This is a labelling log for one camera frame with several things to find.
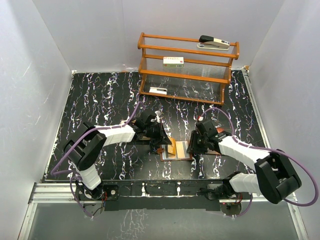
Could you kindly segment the beige oval card tray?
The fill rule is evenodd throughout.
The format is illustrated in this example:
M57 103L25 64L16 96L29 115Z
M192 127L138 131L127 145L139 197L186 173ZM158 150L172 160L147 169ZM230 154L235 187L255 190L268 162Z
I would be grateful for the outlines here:
M120 129L120 140L124 143L138 143L141 141L150 141L147 136L147 125L138 119L130 121Z

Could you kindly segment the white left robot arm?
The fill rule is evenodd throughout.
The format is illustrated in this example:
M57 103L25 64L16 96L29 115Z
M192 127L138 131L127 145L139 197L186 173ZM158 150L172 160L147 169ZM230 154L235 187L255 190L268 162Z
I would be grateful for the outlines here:
M72 149L67 154L67 159L75 167L76 176L83 184L81 191L88 198L97 200L103 195L104 184L95 166L101 151L108 146L122 143L149 144L156 147L170 145L172 141L166 134L159 111L146 110L119 125L82 123L65 143L63 153L67 154Z

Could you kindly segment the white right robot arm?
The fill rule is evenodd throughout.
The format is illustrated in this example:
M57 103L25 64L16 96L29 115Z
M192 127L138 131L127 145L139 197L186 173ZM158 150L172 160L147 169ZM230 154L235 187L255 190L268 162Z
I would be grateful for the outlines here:
M253 174L233 173L224 180L223 194L230 199L246 192L263 195L269 202L278 204L302 186L287 156L255 149L229 132L219 132L211 120L203 120L195 125L187 151L191 154L214 151L254 171Z

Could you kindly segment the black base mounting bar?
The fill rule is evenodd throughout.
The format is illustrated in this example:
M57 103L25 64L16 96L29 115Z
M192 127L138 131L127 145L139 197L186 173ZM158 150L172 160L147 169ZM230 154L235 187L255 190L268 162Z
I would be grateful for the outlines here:
M99 205L100 211L205 210L237 216L250 200L244 192L234 193L222 180L104 180L94 190L79 180L75 193L85 206Z

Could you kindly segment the gold credit card black stripe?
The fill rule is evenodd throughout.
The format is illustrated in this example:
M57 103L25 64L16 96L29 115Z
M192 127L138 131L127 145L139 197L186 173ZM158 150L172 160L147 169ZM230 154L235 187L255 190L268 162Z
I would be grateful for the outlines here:
M176 155L178 159L188 159L189 154L187 153L188 142L178 141L176 142Z

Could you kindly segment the brown leather card holder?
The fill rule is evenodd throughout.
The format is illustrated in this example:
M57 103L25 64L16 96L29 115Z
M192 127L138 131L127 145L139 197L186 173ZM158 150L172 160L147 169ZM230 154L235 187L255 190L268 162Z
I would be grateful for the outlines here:
M157 153L160 155L162 162L170 161L190 161L192 155L187 152L189 143L187 141L176 141L174 145L162 144L157 149Z

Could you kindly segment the white staples box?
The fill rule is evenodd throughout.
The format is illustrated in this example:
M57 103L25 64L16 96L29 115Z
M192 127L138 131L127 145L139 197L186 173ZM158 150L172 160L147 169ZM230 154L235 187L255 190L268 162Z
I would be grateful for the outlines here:
M164 68L183 68L184 57L164 56L162 65Z

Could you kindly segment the black and beige stapler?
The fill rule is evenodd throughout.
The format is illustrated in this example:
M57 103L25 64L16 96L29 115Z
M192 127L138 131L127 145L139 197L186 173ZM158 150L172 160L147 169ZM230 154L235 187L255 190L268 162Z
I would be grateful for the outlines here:
M199 37L197 47L199 49L228 51L230 42L208 35L201 35Z

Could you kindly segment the dark book three days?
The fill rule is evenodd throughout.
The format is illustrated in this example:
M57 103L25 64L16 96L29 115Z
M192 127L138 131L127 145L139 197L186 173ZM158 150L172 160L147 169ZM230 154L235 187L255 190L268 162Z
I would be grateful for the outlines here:
M221 155L222 152L219 147L219 143L226 137L230 137L231 133L225 131L223 128L217 128L215 133L207 134L205 137L205 145L210 151L216 152Z

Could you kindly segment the small white box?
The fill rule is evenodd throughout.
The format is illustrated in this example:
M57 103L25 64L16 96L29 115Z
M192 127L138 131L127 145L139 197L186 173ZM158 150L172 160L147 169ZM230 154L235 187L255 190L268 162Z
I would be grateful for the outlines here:
M149 93L167 95L168 90L166 88L161 88L161 87L150 87Z

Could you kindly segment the orange wooden shelf rack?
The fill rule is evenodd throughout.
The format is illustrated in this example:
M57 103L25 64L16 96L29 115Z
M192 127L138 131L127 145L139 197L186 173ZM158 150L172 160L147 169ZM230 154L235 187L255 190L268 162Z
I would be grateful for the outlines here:
M239 42L229 50L200 49L199 38L141 33L138 72L139 94L222 106L231 83L233 61L240 56ZM184 57L183 68L163 67L163 57ZM150 87L166 88L167 95L149 93Z

